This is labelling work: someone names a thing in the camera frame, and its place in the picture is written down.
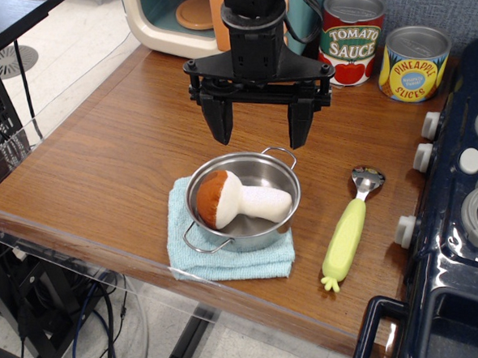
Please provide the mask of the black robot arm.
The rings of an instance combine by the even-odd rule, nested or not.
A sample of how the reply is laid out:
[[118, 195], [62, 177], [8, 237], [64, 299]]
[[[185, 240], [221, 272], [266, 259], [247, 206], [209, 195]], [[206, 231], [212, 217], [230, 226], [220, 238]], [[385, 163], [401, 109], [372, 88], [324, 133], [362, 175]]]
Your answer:
[[288, 48], [286, 10], [286, 0], [223, 0], [230, 50], [184, 64], [190, 98], [216, 141], [230, 141], [234, 102], [284, 104], [289, 144], [297, 149], [305, 145], [314, 113], [331, 104], [335, 68]]

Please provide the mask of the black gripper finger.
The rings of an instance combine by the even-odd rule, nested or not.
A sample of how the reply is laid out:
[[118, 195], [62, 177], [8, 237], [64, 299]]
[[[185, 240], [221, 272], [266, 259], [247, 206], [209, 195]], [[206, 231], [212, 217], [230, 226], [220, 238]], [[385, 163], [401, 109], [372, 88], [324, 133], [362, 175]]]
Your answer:
[[313, 101], [311, 99], [299, 99], [296, 103], [289, 104], [288, 131], [289, 144], [292, 149], [298, 149], [305, 145], [314, 119], [313, 113]]
[[203, 117], [215, 141], [228, 145], [233, 130], [232, 103], [209, 94], [200, 97]]

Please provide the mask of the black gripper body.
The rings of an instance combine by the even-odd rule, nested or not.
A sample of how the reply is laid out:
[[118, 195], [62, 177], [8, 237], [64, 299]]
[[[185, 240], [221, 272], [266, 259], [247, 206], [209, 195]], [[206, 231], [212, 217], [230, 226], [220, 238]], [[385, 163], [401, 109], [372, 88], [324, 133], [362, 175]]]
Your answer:
[[183, 65], [190, 76], [190, 99], [203, 105], [213, 100], [239, 103], [296, 104], [310, 102], [316, 109], [331, 104], [332, 66], [305, 58], [284, 40], [286, 2], [274, 2], [263, 15], [251, 17], [233, 7], [220, 8], [229, 30], [230, 50], [190, 59]]

